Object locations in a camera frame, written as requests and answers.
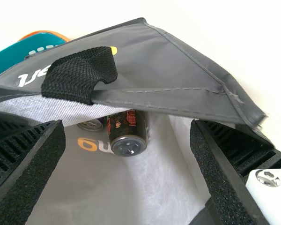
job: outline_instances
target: black can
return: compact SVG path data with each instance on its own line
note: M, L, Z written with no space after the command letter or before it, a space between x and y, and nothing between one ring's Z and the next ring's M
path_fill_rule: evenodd
M107 131L114 154L135 156L147 148L146 123L140 111L128 110L107 118Z
M91 131L91 132L100 132L104 127L104 117L94 120L89 120L83 123L78 123L77 126L83 130Z

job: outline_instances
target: can lid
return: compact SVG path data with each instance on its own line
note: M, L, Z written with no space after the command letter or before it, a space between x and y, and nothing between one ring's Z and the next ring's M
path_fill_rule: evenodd
M92 132L99 132L103 129L103 124L97 119L89 120L83 123L78 123L77 126L79 126L83 130Z
M142 153L147 148L146 141L135 135L118 137L111 142L111 150L114 154L130 157Z

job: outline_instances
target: orange rim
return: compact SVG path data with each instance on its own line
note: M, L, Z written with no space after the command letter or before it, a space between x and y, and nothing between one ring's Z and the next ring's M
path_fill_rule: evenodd
M50 31L50 30L38 30L38 31L34 31L28 35L25 35L24 37L22 37L20 40L18 41L22 41L24 40L25 38L28 38L32 35L35 35L35 34L38 34L38 33L43 33L43 32L46 32L46 33L51 33L51 34L54 34L55 36L58 36L59 38L63 39L65 42L68 42L70 41L70 39L68 39L67 37L63 36L62 34L59 34L57 32L54 32L54 31Z

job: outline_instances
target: teal object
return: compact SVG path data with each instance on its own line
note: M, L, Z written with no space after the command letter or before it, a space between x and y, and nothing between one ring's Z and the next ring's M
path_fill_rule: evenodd
M24 61L28 55L53 48L65 40L51 33L37 33L21 40L0 52L0 74L13 65Z

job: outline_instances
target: black velcro strap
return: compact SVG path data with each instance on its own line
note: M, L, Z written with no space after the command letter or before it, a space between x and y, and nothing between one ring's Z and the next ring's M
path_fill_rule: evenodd
M110 47L96 47L56 60L42 84L42 96L91 105L91 92L118 77Z

